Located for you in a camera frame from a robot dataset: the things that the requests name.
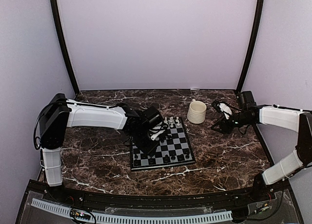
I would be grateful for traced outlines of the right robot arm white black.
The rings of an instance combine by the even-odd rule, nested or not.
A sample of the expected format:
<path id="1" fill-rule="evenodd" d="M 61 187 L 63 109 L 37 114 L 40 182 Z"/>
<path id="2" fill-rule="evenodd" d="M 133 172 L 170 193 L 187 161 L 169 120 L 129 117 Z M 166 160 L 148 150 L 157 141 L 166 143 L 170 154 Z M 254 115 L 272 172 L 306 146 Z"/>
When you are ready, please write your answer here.
<path id="1" fill-rule="evenodd" d="M 258 202 L 266 196 L 268 185 L 290 178 L 312 163 L 311 111 L 254 103 L 234 108 L 218 101 L 212 107 L 222 114 L 212 130 L 229 134 L 234 129 L 258 124 L 269 146 L 275 164 L 260 174 L 264 183 L 257 183 L 249 190 L 252 201 Z"/>

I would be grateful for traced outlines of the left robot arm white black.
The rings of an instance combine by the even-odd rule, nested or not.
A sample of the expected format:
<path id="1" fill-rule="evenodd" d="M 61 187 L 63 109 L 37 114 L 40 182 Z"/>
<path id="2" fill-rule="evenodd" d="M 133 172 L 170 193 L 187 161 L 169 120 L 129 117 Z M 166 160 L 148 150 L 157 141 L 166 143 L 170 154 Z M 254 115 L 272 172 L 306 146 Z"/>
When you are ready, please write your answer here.
<path id="1" fill-rule="evenodd" d="M 150 106 L 137 110 L 125 103 L 112 106 L 79 102 L 58 93 L 40 111 L 33 130 L 33 145 L 41 153 L 41 166 L 50 195 L 59 203 L 69 198 L 62 187 L 61 148 L 70 133 L 78 130 L 121 131 L 129 146 L 153 155 L 167 130 L 160 111 Z"/>

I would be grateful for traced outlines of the black white chessboard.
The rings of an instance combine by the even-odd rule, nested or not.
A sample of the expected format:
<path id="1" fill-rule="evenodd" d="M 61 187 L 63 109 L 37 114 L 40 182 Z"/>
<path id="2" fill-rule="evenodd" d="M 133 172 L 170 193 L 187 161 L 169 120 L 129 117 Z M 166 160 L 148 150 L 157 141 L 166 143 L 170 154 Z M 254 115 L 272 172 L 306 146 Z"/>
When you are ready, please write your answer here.
<path id="1" fill-rule="evenodd" d="M 140 149 L 136 146 L 132 146 L 130 148 L 130 169 L 131 171 L 139 171 L 139 170 L 147 170 L 147 169 L 156 169 L 156 168 L 164 168 L 164 167 L 174 167 L 174 166 L 183 166 L 188 164 L 195 163 L 195 156 L 193 153 L 193 149 L 191 147 L 191 143 L 189 137 L 186 132 L 185 125 L 183 123 L 183 119 L 180 119 L 180 124 L 175 123 L 176 117 L 171 117 L 172 122 L 168 119 L 168 129 L 170 133 L 164 139 L 164 141 L 159 142 L 156 147 L 155 154 L 153 156 L 149 156 L 144 154 Z M 190 154 L 190 158 L 186 159 L 185 155 Z M 140 161 L 139 165 L 136 166 L 134 164 L 134 155 L 138 154 L 137 160 Z M 178 161 L 178 155 L 184 155 L 184 161 Z M 170 162 L 165 163 L 164 157 L 168 155 L 170 158 Z M 175 155 L 175 160 L 171 160 L 171 156 Z M 154 163 L 149 164 L 149 159 L 152 158 Z"/>

